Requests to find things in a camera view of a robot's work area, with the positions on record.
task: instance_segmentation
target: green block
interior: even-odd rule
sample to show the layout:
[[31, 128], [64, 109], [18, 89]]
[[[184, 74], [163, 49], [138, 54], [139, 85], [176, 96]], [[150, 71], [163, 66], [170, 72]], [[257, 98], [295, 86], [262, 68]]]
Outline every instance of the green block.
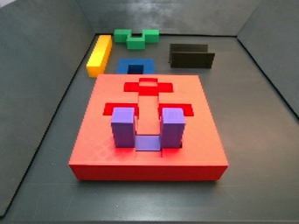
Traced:
[[115, 30], [114, 39], [116, 43], [126, 43], [127, 38], [131, 37], [132, 31], [131, 30]]
[[159, 30], [143, 30], [144, 42], [158, 43], [159, 42]]
[[146, 38], [128, 37], [126, 40], [126, 48], [128, 50], [144, 50], [146, 49]]

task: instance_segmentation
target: red block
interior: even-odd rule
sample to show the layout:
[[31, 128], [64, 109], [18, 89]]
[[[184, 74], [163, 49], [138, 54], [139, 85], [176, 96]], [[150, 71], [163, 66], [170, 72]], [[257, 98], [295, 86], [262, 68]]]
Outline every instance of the red block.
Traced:
[[143, 77], [136, 74], [104, 74], [98, 77], [70, 158], [70, 167], [78, 179], [218, 180], [228, 167], [228, 161], [198, 76], [151, 75], [151, 78], [158, 79], [158, 87], [159, 83], [172, 83], [172, 91], [159, 91], [159, 108], [167, 104], [182, 104], [187, 111], [184, 113], [192, 111], [192, 115], [186, 116], [182, 148], [136, 151], [135, 148], [115, 147], [111, 115], [103, 115], [106, 105], [136, 105], [143, 96], [138, 96], [138, 92], [124, 92], [124, 85], [139, 82]]

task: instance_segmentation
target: yellow block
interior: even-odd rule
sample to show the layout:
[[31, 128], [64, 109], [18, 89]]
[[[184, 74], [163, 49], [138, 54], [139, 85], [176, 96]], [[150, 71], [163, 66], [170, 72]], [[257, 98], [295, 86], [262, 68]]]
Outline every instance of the yellow block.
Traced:
[[107, 68], [108, 55], [112, 48], [111, 35], [100, 35], [98, 43], [95, 45], [92, 54], [88, 58], [88, 77], [98, 78], [99, 74], [103, 74]]

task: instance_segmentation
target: purple cube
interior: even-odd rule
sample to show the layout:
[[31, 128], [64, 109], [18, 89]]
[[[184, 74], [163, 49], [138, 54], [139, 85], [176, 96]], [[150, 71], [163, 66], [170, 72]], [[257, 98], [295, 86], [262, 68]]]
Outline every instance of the purple cube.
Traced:
[[118, 148], [135, 148], [136, 126], [135, 109], [115, 108], [111, 119], [111, 127]]
[[162, 148], [182, 148], [184, 115], [182, 108], [163, 108], [162, 115]]

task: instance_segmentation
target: gray wall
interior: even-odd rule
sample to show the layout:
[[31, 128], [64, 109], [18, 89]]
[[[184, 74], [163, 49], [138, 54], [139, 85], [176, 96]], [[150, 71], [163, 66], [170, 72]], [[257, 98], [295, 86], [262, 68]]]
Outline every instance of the gray wall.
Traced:
[[15, 0], [0, 0], [0, 8], [4, 7], [7, 4], [14, 2]]
[[298, 0], [265, 0], [238, 38], [299, 116], [298, 11]]
[[0, 216], [94, 39], [75, 0], [0, 9]]
[[78, 0], [96, 33], [159, 29], [160, 33], [238, 36], [261, 0]]

